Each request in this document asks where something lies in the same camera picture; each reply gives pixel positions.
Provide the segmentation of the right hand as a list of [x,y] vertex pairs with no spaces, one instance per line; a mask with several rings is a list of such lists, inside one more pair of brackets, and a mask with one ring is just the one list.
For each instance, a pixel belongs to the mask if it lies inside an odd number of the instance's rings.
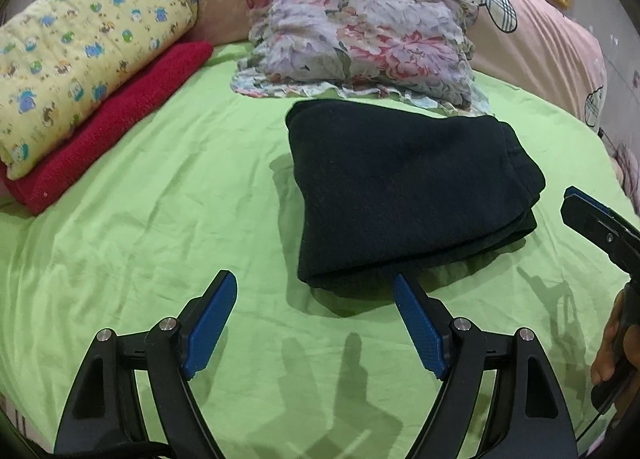
[[[594,357],[590,368],[590,377],[593,385],[599,385],[611,379],[615,371],[615,345],[614,341],[620,325],[624,304],[624,291],[620,290],[615,297],[610,317],[605,323],[602,341]],[[630,380],[626,389],[616,398],[616,418],[620,419],[627,411],[639,390],[639,326],[628,328],[624,338],[624,352],[628,361],[636,368],[634,377]]]

